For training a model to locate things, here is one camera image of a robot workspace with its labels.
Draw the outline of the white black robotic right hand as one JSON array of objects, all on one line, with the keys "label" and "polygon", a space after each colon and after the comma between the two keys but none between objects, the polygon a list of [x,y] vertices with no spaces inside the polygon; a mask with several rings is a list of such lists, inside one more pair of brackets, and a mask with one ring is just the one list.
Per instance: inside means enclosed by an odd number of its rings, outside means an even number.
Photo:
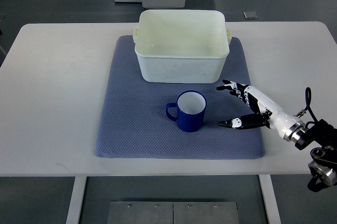
[{"label": "white black robotic right hand", "polygon": [[297,142],[307,132],[304,122],[284,112],[280,105],[251,85],[224,79],[223,85],[216,89],[229,90],[231,95],[239,98],[253,111],[252,114],[219,121],[218,126],[238,130],[266,126],[275,129],[284,140],[293,142]]}]

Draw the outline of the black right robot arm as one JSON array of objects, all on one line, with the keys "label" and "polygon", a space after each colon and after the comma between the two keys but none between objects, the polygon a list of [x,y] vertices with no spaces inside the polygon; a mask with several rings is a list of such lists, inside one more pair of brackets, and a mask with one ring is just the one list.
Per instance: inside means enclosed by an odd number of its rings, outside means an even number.
[{"label": "black right robot arm", "polygon": [[312,161],[308,164],[311,180],[308,189],[313,192],[336,185],[336,128],[324,119],[318,120],[314,115],[311,104],[311,89],[305,89],[305,111],[309,112],[312,120],[304,126],[305,133],[295,144],[303,150],[309,144],[316,142],[318,147],[310,151]]}]

